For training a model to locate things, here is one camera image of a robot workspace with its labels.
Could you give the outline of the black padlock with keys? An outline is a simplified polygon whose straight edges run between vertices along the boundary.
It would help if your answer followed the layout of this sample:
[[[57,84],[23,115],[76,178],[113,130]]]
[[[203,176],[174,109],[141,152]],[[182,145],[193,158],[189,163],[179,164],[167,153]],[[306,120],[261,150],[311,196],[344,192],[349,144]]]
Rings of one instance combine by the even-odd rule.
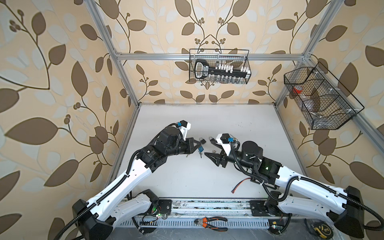
[[[209,140],[210,140],[211,143],[216,143],[217,142],[216,139],[213,138],[213,137],[209,137]]]

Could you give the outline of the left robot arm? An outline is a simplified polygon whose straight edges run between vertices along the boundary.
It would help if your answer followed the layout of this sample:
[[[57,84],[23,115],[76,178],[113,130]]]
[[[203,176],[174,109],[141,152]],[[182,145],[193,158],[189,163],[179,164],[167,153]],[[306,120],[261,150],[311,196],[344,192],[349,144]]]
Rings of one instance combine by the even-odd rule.
[[[152,191],[144,191],[127,202],[123,202],[123,199],[142,180],[165,164],[168,157],[190,155],[201,146],[199,141],[187,137],[190,128],[191,124],[184,120],[172,123],[148,145],[135,151],[126,171],[94,197],[74,203],[74,218],[57,233],[55,239],[59,240],[75,225],[81,233],[78,237],[80,240],[106,240],[120,222],[153,208],[157,199]]]

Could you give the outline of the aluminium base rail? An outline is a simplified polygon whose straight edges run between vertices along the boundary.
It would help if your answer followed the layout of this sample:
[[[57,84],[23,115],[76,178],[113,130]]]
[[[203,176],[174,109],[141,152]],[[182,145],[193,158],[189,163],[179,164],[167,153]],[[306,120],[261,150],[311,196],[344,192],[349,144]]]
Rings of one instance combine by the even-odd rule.
[[[288,215],[292,220],[324,221],[330,226],[330,211],[325,205],[310,199],[287,197],[283,202],[267,199],[161,199],[155,216],[145,217],[140,210],[135,220],[142,228],[201,229],[196,219],[224,217],[227,221],[211,224],[228,229],[268,229],[270,225],[285,225]]]

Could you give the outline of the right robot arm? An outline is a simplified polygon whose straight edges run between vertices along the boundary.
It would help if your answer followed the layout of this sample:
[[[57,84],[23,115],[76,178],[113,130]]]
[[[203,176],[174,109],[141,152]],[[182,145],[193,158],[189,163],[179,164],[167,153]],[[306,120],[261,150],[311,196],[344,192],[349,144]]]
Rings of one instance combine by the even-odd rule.
[[[365,231],[384,230],[384,219],[364,205],[361,193],[354,187],[332,187],[303,176],[279,162],[263,156],[263,149],[252,141],[242,144],[221,143],[221,153],[205,153],[217,166],[232,163],[261,185],[269,200],[285,214],[322,220],[340,232],[362,239]]]

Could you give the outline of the socket set black holder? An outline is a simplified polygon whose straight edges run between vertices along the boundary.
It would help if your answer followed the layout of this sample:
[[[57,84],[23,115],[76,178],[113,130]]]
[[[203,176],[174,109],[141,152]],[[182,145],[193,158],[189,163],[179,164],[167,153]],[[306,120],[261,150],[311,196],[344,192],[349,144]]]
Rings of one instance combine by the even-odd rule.
[[[241,67],[240,70],[235,69],[232,65],[217,64],[211,67],[206,60],[197,60],[193,67],[193,73],[196,79],[209,78],[215,80],[216,77],[220,79],[247,79],[251,76],[251,71],[248,68]]]

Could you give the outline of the yellow black tape measure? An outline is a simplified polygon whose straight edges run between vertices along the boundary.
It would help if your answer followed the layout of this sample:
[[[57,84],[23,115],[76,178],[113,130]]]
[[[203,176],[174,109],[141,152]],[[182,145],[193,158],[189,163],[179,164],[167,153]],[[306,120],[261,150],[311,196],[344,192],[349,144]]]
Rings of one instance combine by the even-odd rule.
[[[324,240],[330,240],[334,236],[332,228],[324,221],[309,223],[307,219],[304,219],[304,224],[308,232]]]

